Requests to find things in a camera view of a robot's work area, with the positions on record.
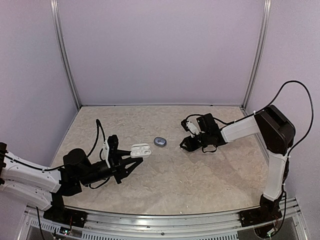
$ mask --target marble-patterned floor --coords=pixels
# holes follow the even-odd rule
[[[90,151],[96,138],[96,119],[101,121],[107,137],[118,136],[119,149],[130,150],[133,144],[148,143],[152,154],[121,184],[111,178],[96,190],[82,187],[82,193],[64,197],[65,205],[150,215],[212,213],[257,206],[268,166],[254,136],[220,146],[215,153],[189,153],[179,148],[189,135],[180,122],[190,114],[206,113],[225,122],[243,117],[238,107],[82,107],[52,167],[63,164],[63,156],[74,148]],[[155,137],[167,139],[167,146],[155,146]],[[99,161],[102,142],[100,134],[90,156],[92,163]]]

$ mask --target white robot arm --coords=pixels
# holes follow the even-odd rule
[[[94,164],[88,159],[90,154],[76,148],[63,157],[63,166],[49,168],[15,156],[0,142],[0,191],[14,194],[30,206],[43,210],[45,219],[82,228],[87,213],[66,208],[63,196],[80,193],[81,185],[91,187],[101,180],[104,184],[110,177],[120,184],[143,162],[142,157],[151,154],[146,144],[136,144],[131,151],[119,150],[118,144],[116,135],[104,140],[101,152],[105,159]]]
[[[190,116],[199,116],[196,120],[200,127],[188,121]],[[261,134],[269,156],[267,183],[260,198],[260,208],[240,212],[243,227],[260,224],[281,218],[279,202],[283,196],[283,184],[289,171],[288,152],[293,146],[296,133],[293,124],[274,106],[270,105],[256,114],[234,122],[224,123],[219,128],[211,113],[192,114],[181,122],[182,127],[191,133],[180,147],[188,152],[208,146],[222,146],[253,134]]]

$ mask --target light purple wall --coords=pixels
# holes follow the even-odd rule
[[[296,196],[311,239],[320,229],[320,3],[318,0],[272,1],[266,43],[248,111],[258,110],[276,94],[283,82],[300,80],[313,97],[315,121],[310,135],[290,160],[286,189]],[[293,122],[296,141],[310,122],[307,94],[298,85],[285,88],[275,105]]]
[[[263,7],[263,0],[60,0],[81,102],[240,105]]]
[[[0,142],[49,166],[76,114],[50,1],[0,1]],[[0,193],[0,239],[14,239],[25,203]]]

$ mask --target aluminum frame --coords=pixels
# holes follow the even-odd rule
[[[51,12],[53,17],[53,23],[54,23],[54,30],[57,38],[57,43],[59,46],[61,59],[63,63],[63,68],[65,71],[65,75],[68,81],[68,85],[70,87],[70,91],[72,94],[72,98],[74,101],[74,104],[76,106],[76,109],[79,111],[82,107],[80,97],[77,91],[77,87],[73,78],[73,75],[71,73],[70,64],[67,56],[67,51],[65,47],[64,42],[64,35],[62,32],[62,26],[61,26],[61,20],[60,20],[60,14],[59,14],[59,6],[58,6],[58,0],[50,0],[50,6],[51,6]]]
[[[248,86],[244,95],[244,100],[242,103],[242,107],[244,108],[244,110],[246,110],[248,106],[252,91],[254,89],[255,81],[257,78],[257,73],[258,73],[260,62],[261,62],[265,41],[266,41],[266,36],[267,36],[270,11],[271,11],[271,0],[264,0],[264,8],[263,8],[263,15],[262,15],[262,22],[260,27],[258,44],[256,47],[256,52],[254,56],[253,66],[250,73],[249,83],[248,83]]]
[[[65,43],[64,43],[63,30],[62,30],[62,25],[61,25],[61,20],[60,20],[58,0],[50,0],[50,5],[51,5],[53,23],[54,23],[55,33],[57,36],[58,46],[60,49],[63,67],[65,70],[65,74],[67,76],[67,81],[68,81],[68,85],[69,85],[69,88],[70,88],[70,91],[72,94],[74,104],[75,104],[77,110],[79,111],[83,105],[81,103],[80,96],[78,94],[77,87],[76,87],[76,84],[75,84],[75,81],[74,81],[74,78],[73,78],[73,75],[71,72],[70,63],[68,60],[68,55],[67,55],[67,51],[66,51],[66,47],[65,47]],[[248,83],[248,86],[245,91],[243,102],[240,104],[218,104],[218,105],[214,105],[214,106],[232,106],[232,107],[242,106],[244,109],[247,108],[252,91],[253,91],[254,83],[256,81],[260,61],[261,61],[262,54],[263,54],[263,48],[265,45],[267,28],[268,28],[269,18],[270,18],[270,11],[271,11],[271,0],[264,0],[264,8],[263,8],[263,15],[262,15],[262,22],[261,22],[261,27],[260,27],[260,32],[259,32],[258,44],[257,44],[255,56],[254,56],[253,66],[252,66],[252,69],[250,72],[249,83]],[[95,106],[113,106],[113,105],[87,104],[85,106],[86,107],[95,107]]]
[[[280,202],[282,213],[284,212],[284,205],[284,200],[282,200]],[[223,239],[222,236],[234,235],[238,231],[253,228],[253,226],[241,227],[239,219],[240,210],[191,215],[135,215],[87,209],[85,211],[88,212],[88,217],[84,228],[72,228],[74,234],[78,236],[74,239],[202,240],[214,239],[214,237],[219,239],[219,236]],[[308,240],[305,222],[295,198],[287,200],[286,218],[293,218],[299,240]],[[66,225],[52,222],[42,217],[41,225],[45,231],[52,233],[54,229],[67,227]],[[265,225],[265,223],[255,225],[254,227],[256,228],[263,225]],[[26,240],[31,227],[39,227],[38,218],[36,210],[28,206],[24,213],[18,240]]]

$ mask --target blue object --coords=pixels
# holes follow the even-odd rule
[[[164,147],[165,145],[167,145],[167,140],[165,140],[163,137],[159,137],[159,136],[157,136],[153,142],[155,145],[157,145],[159,147]]]

